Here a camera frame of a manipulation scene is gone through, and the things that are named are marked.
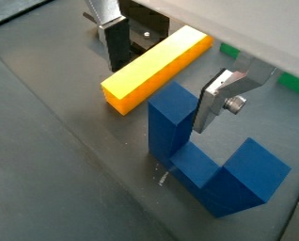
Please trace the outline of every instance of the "table surface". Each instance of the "table surface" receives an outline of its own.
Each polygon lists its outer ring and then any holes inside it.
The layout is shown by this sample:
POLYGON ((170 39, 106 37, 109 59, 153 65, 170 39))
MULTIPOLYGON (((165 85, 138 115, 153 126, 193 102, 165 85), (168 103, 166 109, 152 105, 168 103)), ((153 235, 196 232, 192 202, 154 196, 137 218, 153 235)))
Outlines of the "table surface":
MULTIPOLYGON (((276 83, 273 75, 244 95, 246 104, 237 116, 224 112, 201 135, 192 134, 192 141, 218 164, 252 137, 290 166, 265 205, 216 219, 172 176, 158 185, 164 169, 148 153, 146 103, 125 117, 105 103, 98 84, 112 73, 84 11, 82 1, 57 0, 0 26, 0 58, 90 151, 94 160, 80 160, 81 165, 97 163, 105 168, 176 239, 277 240, 299 199, 299 95, 276 83)), ((204 83, 232 61, 216 42, 174 81, 198 96, 204 83)))
POLYGON ((50 0, 0 0, 0 24, 50 0))
POLYGON ((136 0, 299 76, 299 0, 136 0))

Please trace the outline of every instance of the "yellow wooden block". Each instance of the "yellow wooden block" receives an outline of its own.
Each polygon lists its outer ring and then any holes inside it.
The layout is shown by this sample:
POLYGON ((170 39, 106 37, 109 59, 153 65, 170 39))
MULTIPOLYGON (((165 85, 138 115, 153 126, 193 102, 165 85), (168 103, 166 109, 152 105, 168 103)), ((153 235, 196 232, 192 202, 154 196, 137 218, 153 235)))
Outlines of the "yellow wooden block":
POLYGON ((125 115, 212 46, 212 37, 184 26, 101 82, 106 102, 125 115))

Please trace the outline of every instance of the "blue wooden block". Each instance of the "blue wooden block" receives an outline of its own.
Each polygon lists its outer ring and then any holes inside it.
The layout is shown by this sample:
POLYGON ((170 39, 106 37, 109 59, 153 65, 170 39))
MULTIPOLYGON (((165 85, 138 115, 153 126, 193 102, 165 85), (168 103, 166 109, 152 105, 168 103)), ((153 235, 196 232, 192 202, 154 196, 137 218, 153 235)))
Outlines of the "blue wooden block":
POLYGON ((214 217, 264 204, 289 167, 248 138, 202 187, 201 203, 214 217))
POLYGON ((250 138, 228 158, 224 168, 264 202, 289 172, 289 167, 250 138))
POLYGON ((169 169, 169 157, 188 141, 197 98, 172 82, 148 101, 148 146, 169 169))
POLYGON ((201 201, 201 188, 220 170, 217 164, 188 141, 170 157, 170 173, 181 182, 189 193, 201 201))
POLYGON ((214 217, 264 204, 289 167, 248 138, 220 168, 188 141, 197 98, 172 82, 148 101, 149 153, 214 217))

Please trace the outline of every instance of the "gray table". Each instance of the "gray table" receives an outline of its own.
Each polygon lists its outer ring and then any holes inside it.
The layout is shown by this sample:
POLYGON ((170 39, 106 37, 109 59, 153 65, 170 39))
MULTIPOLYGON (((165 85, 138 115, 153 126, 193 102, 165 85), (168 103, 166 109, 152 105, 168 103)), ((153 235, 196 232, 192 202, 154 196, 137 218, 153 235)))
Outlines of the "gray table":
MULTIPOLYGON (((180 240, 276 240, 299 197, 299 95, 276 83, 245 94, 238 116, 214 119, 192 140, 221 164, 246 137, 290 166, 268 204, 216 219, 148 154, 146 105, 121 117, 105 104, 98 83, 110 75, 82 1, 57 0, 0 27, 0 57, 44 102, 142 209, 180 240)), ((174 77, 198 95, 232 59, 218 44, 174 77)))
POLYGON ((0 0, 0 24, 52 0, 0 0))

